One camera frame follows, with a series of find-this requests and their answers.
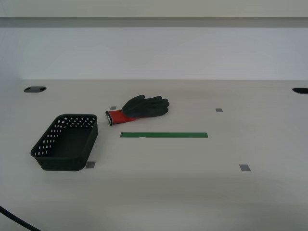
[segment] gray square marker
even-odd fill
[[[250,172],[250,167],[248,165],[240,165],[242,172]]]
[[[94,168],[95,166],[95,161],[88,161],[86,164],[86,168]]]

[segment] glove finger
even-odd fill
[[[157,103],[153,103],[152,107],[169,107],[168,99],[163,99]]]
[[[146,99],[147,102],[154,102],[154,101],[158,101],[158,100],[162,100],[163,97],[161,96],[156,96],[156,97],[153,97],[153,98],[149,98],[149,99]]]

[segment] black glove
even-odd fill
[[[129,100],[121,111],[106,111],[109,124],[126,123],[143,117],[162,116],[168,112],[168,99],[161,96],[146,99],[144,95]]]

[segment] black cable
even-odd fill
[[[24,226],[26,229],[29,229],[31,231],[40,231],[37,228],[33,227],[32,225],[29,225],[28,223],[19,219],[17,216],[13,215],[12,213],[10,213],[8,210],[4,209],[1,206],[0,206],[0,213],[2,213],[4,216],[8,217],[9,219],[15,221],[16,223],[20,224],[21,226]]]

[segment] black plastic basket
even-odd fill
[[[42,169],[79,171],[88,161],[98,135],[97,116],[58,116],[31,150]]]

